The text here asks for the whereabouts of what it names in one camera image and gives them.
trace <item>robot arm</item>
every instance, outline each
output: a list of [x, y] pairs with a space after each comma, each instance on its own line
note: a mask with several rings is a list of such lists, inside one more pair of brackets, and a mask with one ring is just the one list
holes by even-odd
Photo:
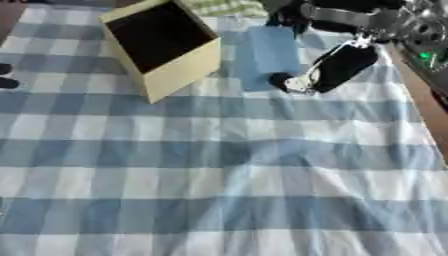
[[[288, 85], [301, 83], [305, 87], [300, 90], [327, 92], [376, 62], [375, 43], [393, 41], [418, 45], [421, 50], [446, 49], [447, 12], [448, 0], [293, 0], [274, 13], [266, 25], [291, 27], [295, 35], [311, 26], [349, 32], [355, 39], [335, 47], [323, 60], [319, 58], [306, 77], [277, 73], [270, 82], [285, 91]], [[334, 67], [344, 68], [336, 73]], [[314, 80], [313, 72], [318, 74]]]
[[374, 42], [406, 41], [427, 49], [448, 47], [447, 0], [295, 0], [267, 25], [308, 26], [333, 32], [362, 32]]

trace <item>blue square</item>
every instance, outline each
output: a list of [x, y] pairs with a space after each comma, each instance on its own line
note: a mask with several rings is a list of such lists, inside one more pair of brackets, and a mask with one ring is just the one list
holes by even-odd
[[67, 73], [91, 74], [98, 65], [98, 57], [95, 56], [72, 56]]
[[161, 140], [182, 141], [191, 138], [191, 122], [185, 118], [165, 118], [163, 137]]
[[247, 142], [221, 142], [221, 167], [240, 166], [251, 159], [251, 148]]
[[0, 166], [30, 166], [37, 140], [0, 140]]
[[313, 193], [311, 171], [299, 166], [282, 167], [281, 175], [285, 194], [288, 196], [311, 195]]
[[51, 114], [78, 115], [84, 104], [84, 94], [59, 94], [53, 104]]
[[58, 24], [39, 24], [39, 30], [34, 34], [35, 37], [55, 39], [58, 38], [59, 31], [64, 30], [62, 25]]
[[162, 152], [163, 142], [148, 141], [136, 142], [133, 147], [132, 154], [128, 156], [127, 166], [133, 167], [163, 167]]
[[232, 117], [246, 117], [246, 107], [250, 104], [245, 104], [244, 98], [218, 98], [217, 104], [220, 106], [220, 116], [221, 118], [232, 118]]
[[101, 141], [73, 140], [64, 160], [65, 166], [92, 166], [96, 167], [98, 155], [101, 149]]
[[122, 200], [120, 210], [120, 234], [147, 234], [154, 231], [157, 201]]
[[0, 113], [19, 114], [27, 99], [31, 97], [26, 93], [5, 92], [0, 93]]
[[110, 106], [110, 116], [132, 116], [143, 114], [140, 112], [147, 112], [150, 114], [150, 110], [153, 108], [153, 105], [148, 104], [143, 97], [137, 95], [107, 95], [105, 97], [106, 98], [104, 99], [101, 98], [101, 100], [110, 101], [108, 103]]
[[40, 234], [51, 200], [15, 198], [0, 226], [0, 233]]
[[26, 180], [17, 197], [52, 198], [59, 180], [60, 168], [33, 168], [27, 172]]
[[289, 215], [284, 198], [255, 198], [253, 205], [257, 229], [289, 228]]
[[247, 197], [223, 197], [220, 200], [225, 231], [254, 230], [254, 199]]
[[191, 157], [191, 167], [221, 167], [221, 145], [217, 141], [197, 141], [191, 143], [191, 152], [194, 156]]
[[39, 93], [39, 94], [30, 94], [27, 98], [23, 112], [30, 114], [48, 114], [51, 113], [51, 109], [53, 108], [54, 101], [58, 97], [58, 94], [47, 94], [47, 93]]
[[71, 146], [69, 140], [42, 140], [38, 143], [32, 166], [64, 166], [65, 157]]
[[161, 143], [162, 168], [188, 168], [190, 158], [194, 152], [191, 151], [193, 142], [163, 141]]
[[220, 98], [215, 97], [195, 97], [192, 108], [192, 116], [194, 117], [220, 117]]
[[102, 40], [104, 38], [104, 33], [100, 26], [74, 26], [81, 33], [81, 40]]
[[93, 57], [89, 62], [95, 64], [93, 70], [86, 71], [86, 73], [100, 73], [100, 74], [114, 74], [114, 75], [125, 75], [126, 71], [121, 66], [120, 62], [114, 58], [108, 57]]
[[196, 199], [188, 202], [190, 231], [223, 230], [223, 212], [221, 204], [215, 198]]
[[47, 55], [45, 62], [40, 64], [41, 70], [43, 72], [68, 73], [72, 59], [72, 56]]
[[168, 97], [164, 101], [167, 117], [191, 117], [194, 115], [193, 97]]
[[[288, 223], [290, 229], [326, 229], [321, 226], [320, 219], [316, 217], [320, 213], [317, 209], [315, 198], [286, 196], [288, 211]], [[323, 214], [332, 214], [331, 210]]]
[[83, 34], [86, 33], [89, 26], [77, 26], [64, 24], [64, 29], [59, 31], [58, 38], [60, 39], [75, 39], [81, 40], [83, 38]]
[[11, 35], [16, 37], [30, 38], [35, 36], [40, 27], [41, 24], [17, 22], [14, 26], [14, 30], [11, 32]]
[[111, 102], [119, 96], [106, 94], [86, 94], [81, 108], [83, 115], [115, 116], [111, 113]]
[[154, 220], [156, 234], [173, 234], [188, 231], [188, 202], [183, 199], [160, 199]]
[[42, 71], [47, 58], [48, 55], [44, 54], [26, 54], [21, 58], [16, 68], [21, 71]]
[[98, 167], [128, 166], [128, 158], [133, 154], [137, 143], [132, 141], [102, 141], [98, 156]]
[[121, 168], [97, 168], [90, 194], [93, 198], [121, 198], [126, 182], [126, 170]]
[[162, 168], [157, 173], [158, 194], [161, 198], [183, 198], [188, 195], [190, 177], [187, 168]]
[[118, 228], [120, 200], [91, 200], [85, 206], [81, 217], [82, 234], [113, 234]]
[[89, 202], [89, 200], [52, 200], [42, 233], [78, 234], [82, 213]]

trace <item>black object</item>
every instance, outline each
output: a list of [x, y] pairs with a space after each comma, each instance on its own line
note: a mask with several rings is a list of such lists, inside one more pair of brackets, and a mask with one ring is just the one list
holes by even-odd
[[269, 83], [273, 86], [279, 88], [280, 90], [284, 92], [289, 92], [288, 87], [286, 87], [285, 82], [286, 80], [293, 78], [288, 73], [274, 73], [269, 77]]
[[7, 75], [12, 72], [12, 65], [0, 63], [0, 75]]
[[345, 45], [336, 51], [338, 48], [340, 46], [336, 46], [314, 62], [316, 64], [323, 60], [318, 66], [319, 80], [313, 86], [313, 89], [320, 93], [336, 88], [378, 60], [378, 54], [374, 46], [363, 49]]
[[15, 89], [19, 87], [20, 83], [17, 80], [0, 77], [0, 88], [1, 89]]
[[[7, 75], [12, 72], [12, 65], [0, 63], [0, 75]], [[19, 87], [20, 83], [17, 80], [0, 77], [0, 89], [15, 89]]]
[[107, 26], [142, 73], [214, 39], [174, 2], [111, 21]]

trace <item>table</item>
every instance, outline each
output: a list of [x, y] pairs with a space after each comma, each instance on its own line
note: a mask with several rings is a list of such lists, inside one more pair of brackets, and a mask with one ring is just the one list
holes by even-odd
[[[443, 255], [441, 155], [389, 55], [325, 95], [218, 72], [154, 105], [104, 44], [102, 9], [28, 9], [0, 52], [0, 255]], [[308, 65], [345, 38], [310, 31]]]

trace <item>metal bracket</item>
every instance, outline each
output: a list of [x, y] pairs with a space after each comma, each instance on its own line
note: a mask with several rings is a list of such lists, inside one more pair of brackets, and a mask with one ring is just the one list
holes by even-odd
[[367, 29], [385, 29], [397, 19], [397, 10], [376, 10], [358, 13], [341, 9], [321, 8], [310, 3], [301, 6], [303, 16], [311, 20], [336, 22]]

